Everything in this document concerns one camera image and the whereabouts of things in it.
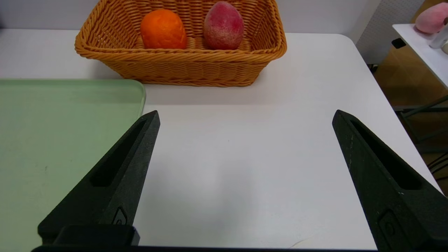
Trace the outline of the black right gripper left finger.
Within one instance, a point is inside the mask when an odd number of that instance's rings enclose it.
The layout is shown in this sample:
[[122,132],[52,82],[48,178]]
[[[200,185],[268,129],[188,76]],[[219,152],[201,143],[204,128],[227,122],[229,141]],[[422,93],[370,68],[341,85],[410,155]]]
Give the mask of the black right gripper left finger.
[[160,128],[142,115],[38,225],[43,245],[138,245],[133,227]]

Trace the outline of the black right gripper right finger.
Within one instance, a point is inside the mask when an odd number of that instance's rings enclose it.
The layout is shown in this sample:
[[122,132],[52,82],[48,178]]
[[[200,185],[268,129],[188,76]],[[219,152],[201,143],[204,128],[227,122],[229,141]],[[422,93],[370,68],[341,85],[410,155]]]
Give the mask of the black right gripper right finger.
[[447,197],[358,118],[337,110],[332,126],[381,252],[446,252]]

